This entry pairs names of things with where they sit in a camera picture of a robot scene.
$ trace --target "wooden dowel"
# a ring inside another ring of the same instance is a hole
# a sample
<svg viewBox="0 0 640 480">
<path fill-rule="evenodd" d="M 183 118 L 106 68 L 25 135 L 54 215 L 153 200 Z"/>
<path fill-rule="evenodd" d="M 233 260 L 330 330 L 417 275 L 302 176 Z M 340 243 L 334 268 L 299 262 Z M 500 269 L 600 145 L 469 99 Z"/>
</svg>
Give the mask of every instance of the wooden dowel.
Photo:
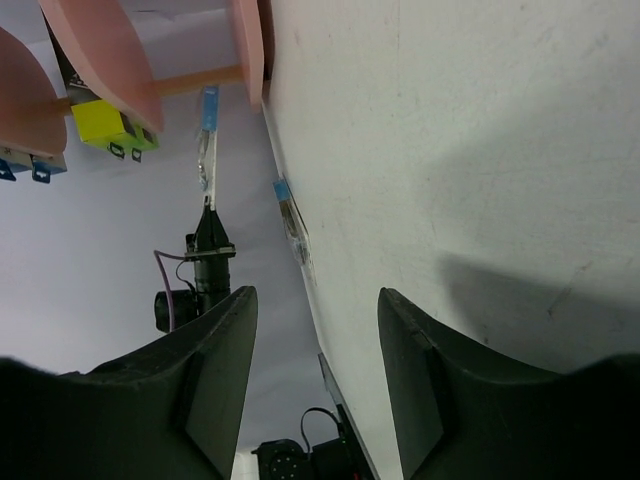
<svg viewBox="0 0 640 480">
<path fill-rule="evenodd" d="M 207 85 L 228 85 L 240 83 L 243 80 L 242 66 L 234 65 L 232 67 L 156 80 L 154 86 L 161 97 L 168 97 L 180 95 L 181 93 L 195 92 Z M 51 108 L 58 115 L 71 115 L 71 100 L 66 97 L 59 98 L 53 102 Z"/>
</svg>

